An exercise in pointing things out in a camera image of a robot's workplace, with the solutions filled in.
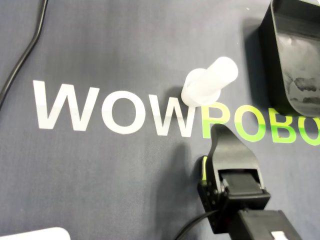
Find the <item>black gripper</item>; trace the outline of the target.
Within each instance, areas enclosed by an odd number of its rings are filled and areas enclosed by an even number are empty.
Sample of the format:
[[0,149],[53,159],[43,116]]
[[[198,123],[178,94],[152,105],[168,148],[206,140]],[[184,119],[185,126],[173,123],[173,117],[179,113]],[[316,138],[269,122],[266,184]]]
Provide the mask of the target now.
[[[226,126],[214,124],[210,130],[208,156],[199,159],[197,191],[214,234],[229,231],[236,210],[229,195],[263,194],[260,167],[255,154]],[[218,191],[216,180],[219,178]]]

